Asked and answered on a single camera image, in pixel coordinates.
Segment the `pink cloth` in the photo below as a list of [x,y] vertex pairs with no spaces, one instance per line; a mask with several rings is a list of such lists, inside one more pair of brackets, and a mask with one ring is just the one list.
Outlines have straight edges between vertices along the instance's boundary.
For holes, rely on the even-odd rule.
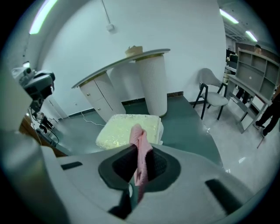
[[141,128],[140,124],[136,124],[131,128],[129,143],[138,148],[137,169],[134,173],[135,185],[139,186],[138,202],[141,201],[145,185],[148,183],[148,172],[146,165],[146,154],[152,150],[151,144],[147,140],[147,132]]

